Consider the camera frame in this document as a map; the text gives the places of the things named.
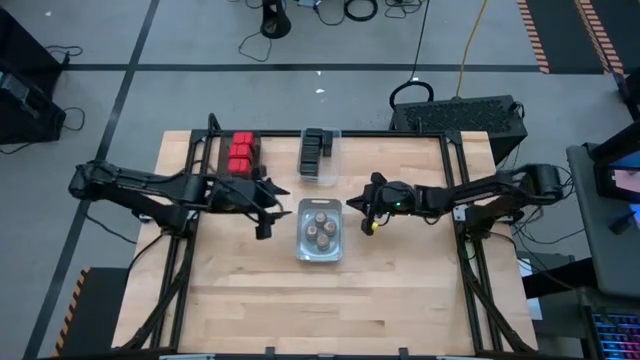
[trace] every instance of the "monitor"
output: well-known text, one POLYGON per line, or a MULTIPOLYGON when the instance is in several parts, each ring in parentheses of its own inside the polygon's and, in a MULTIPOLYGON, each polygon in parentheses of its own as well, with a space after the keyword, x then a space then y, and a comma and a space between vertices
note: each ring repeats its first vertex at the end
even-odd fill
POLYGON ((600 196, 640 203, 640 122, 598 146, 585 144, 600 196))

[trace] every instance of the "round snack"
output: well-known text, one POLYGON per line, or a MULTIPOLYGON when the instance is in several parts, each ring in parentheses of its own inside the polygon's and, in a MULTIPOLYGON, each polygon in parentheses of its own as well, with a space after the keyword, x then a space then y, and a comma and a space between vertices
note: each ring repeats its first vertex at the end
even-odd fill
POLYGON ((327 221, 327 214, 320 211, 316 213, 315 220, 318 226, 322 226, 327 221))
POLYGON ((329 237, 326 234, 320 234, 318 236, 318 250, 327 250, 329 248, 329 237))
POLYGON ((333 236, 336 233, 336 223, 333 221, 327 221, 324 224, 324 232, 329 236, 333 236))
POLYGON ((318 228, 315 225, 309 225, 305 231, 307 239, 315 240, 318 237, 318 228))

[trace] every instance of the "clear plastic tray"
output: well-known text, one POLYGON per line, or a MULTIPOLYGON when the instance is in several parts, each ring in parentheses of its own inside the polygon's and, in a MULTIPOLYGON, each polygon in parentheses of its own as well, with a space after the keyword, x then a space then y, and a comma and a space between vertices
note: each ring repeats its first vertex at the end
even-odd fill
POLYGON ((342 131, 340 129, 331 128, 331 127, 319 127, 313 126, 313 129, 322 129, 324 131, 332 131, 333 132, 333 146, 331 147, 331 156, 324 157, 322 156, 322 149, 320 150, 320 162, 319 162, 319 170, 318 176, 307 176, 300 174, 300 155, 302 153, 302 138, 305 136, 307 129, 305 128, 300 133, 300 148, 298 149, 298 162, 297 162, 297 173, 300 175, 300 179, 302 181, 312 184, 318 184, 322 186, 331 186, 338 182, 338 177, 340 176, 340 138, 342 137, 342 131))
POLYGON ((298 205, 298 232, 296 236, 296 257, 308 262, 336 262, 342 259, 342 203, 336 199, 302 199, 298 205), (308 226, 317 226, 315 216, 323 212, 327 221, 336 224, 336 231, 329 236, 329 247, 321 250, 316 239, 306 235, 308 226))

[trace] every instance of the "yellow cable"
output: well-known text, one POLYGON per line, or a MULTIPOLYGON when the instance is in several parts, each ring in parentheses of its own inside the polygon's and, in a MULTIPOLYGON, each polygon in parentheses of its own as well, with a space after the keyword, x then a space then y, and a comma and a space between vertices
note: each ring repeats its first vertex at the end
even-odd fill
POLYGON ((476 23, 473 25, 473 30, 471 30, 471 36, 469 36, 469 41, 467 41, 467 47, 464 49, 462 65, 460 66, 460 74, 458 75, 458 88, 456 89, 456 97, 460 96, 460 86, 462 86, 462 75, 464 74, 464 63, 467 62, 467 54, 469 53, 471 42, 473 41, 473 37, 476 34, 476 29, 478 28, 478 24, 480 23, 480 19, 482 18, 482 14, 484 13, 484 8, 487 7, 487 2, 488 0, 484 0, 482 2, 482 8, 480 8, 480 12, 478 13, 478 17, 476 18, 476 23))

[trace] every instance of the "keyboard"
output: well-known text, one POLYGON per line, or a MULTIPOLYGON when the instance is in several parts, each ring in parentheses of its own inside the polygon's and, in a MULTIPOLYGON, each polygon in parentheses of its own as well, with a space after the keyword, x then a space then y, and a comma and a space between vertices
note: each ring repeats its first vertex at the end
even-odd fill
POLYGON ((593 313, 604 359, 640 359, 640 318, 629 314, 593 313))
POLYGON ((511 96, 494 96, 462 100, 398 104, 396 111, 412 130, 486 131, 506 133, 511 130, 514 112, 511 96))

